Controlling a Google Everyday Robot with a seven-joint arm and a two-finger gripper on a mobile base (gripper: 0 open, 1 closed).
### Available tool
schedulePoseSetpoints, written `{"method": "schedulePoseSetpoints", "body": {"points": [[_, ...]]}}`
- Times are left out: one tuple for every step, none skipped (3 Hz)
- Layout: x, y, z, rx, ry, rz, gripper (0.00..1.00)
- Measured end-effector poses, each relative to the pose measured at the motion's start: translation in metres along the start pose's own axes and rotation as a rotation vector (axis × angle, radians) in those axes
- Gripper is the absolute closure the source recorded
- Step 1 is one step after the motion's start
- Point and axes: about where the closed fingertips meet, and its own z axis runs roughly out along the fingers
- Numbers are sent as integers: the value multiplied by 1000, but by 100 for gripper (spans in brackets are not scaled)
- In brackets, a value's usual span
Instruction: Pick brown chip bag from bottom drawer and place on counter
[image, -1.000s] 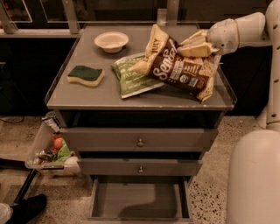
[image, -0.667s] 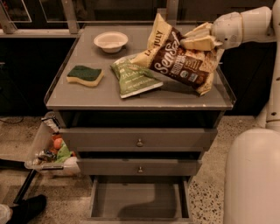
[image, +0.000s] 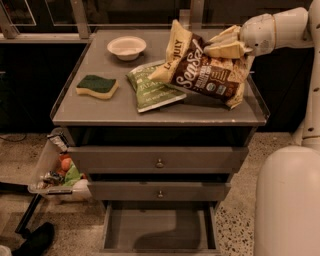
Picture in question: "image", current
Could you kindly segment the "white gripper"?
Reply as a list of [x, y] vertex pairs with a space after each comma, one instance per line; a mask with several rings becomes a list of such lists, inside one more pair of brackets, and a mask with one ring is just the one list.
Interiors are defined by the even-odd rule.
[[[242, 42], [237, 41], [239, 34]], [[204, 53], [212, 58], [229, 59], [239, 59], [250, 53], [261, 56], [274, 50], [275, 41], [274, 17], [263, 14], [250, 18], [242, 27], [233, 25], [214, 36], [209, 40], [213, 44], [205, 46]]]

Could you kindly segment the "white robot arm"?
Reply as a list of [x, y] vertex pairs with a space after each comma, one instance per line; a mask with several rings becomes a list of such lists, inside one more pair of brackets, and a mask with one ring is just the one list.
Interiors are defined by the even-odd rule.
[[261, 56], [275, 49], [314, 49], [299, 146], [272, 153], [256, 185], [254, 256], [320, 256], [320, 0], [308, 9], [255, 16], [209, 40], [211, 57]]

